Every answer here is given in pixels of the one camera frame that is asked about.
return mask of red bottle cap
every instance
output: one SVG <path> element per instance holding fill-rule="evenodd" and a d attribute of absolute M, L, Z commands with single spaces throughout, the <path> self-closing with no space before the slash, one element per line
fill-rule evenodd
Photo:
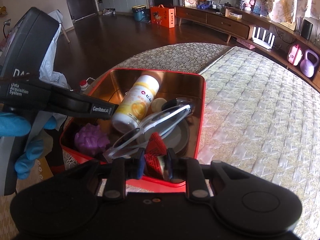
<path fill-rule="evenodd" d="M 87 81 L 81 80 L 79 84 L 80 84 L 80 86 L 84 87 L 85 85 L 87 85 Z"/>

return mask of kettlebell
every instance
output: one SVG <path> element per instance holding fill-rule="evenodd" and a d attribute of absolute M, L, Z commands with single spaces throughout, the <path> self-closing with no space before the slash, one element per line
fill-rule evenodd
<path fill-rule="evenodd" d="M 308 59 L 308 53 L 312 54 L 313 56 L 316 57 L 317 62 L 313 64 L 309 59 Z M 303 74 L 305 74 L 307 77 L 312 77 L 314 72 L 315 72 L 315 67 L 319 64 L 319 57 L 318 55 L 313 52 L 311 49 L 307 49 L 305 52 L 304 60 L 301 61 L 300 63 L 300 69 Z"/>

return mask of gloved hand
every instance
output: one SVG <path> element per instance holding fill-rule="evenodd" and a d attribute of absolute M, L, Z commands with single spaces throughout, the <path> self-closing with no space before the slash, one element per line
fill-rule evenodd
<path fill-rule="evenodd" d="M 52 130 L 57 126 L 56 119 L 52 116 L 44 125 L 44 129 Z M 2 136 L 24 136 L 31 130 L 30 123 L 21 116 L 12 113 L 0 112 L 0 137 Z M 15 163 L 15 170 L 18 174 L 18 179 L 26 179 L 31 168 L 35 165 L 35 161 L 43 152 L 43 140 L 31 141 L 26 149 L 26 152 L 19 157 Z"/>

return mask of white plastic bag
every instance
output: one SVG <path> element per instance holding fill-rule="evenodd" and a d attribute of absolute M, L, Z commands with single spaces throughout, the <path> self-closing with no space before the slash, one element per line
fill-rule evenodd
<path fill-rule="evenodd" d="M 51 44 L 47 50 L 47 53 L 44 56 L 44 59 L 42 61 L 41 67 L 39 69 L 40 76 L 39 79 L 50 84 L 54 84 L 63 88 L 70 89 L 66 77 L 59 72 L 53 71 L 53 63 L 54 58 L 56 56 L 56 50 L 57 50 L 57 40 L 59 38 L 61 31 L 61 25 L 59 26 L 56 34 L 54 35 Z M 57 127 L 56 130 L 59 131 L 61 125 L 67 118 L 63 114 L 56 114 L 54 113 L 53 116 L 57 120 Z"/>

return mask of wooden floor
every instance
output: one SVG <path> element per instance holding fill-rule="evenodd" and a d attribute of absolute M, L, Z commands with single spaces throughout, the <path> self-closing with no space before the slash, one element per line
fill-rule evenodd
<path fill-rule="evenodd" d="M 208 42 L 241 46 L 227 35 L 197 24 L 165 28 L 155 24 L 135 22 L 122 15 L 94 16 L 75 23 L 68 32 L 71 43 L 61 35 L 58 39 L 54 70 L 63 73 L 73 89 L 79 81 L 97 78 L 105 71 L 138 53 L 169 44 Z"/>

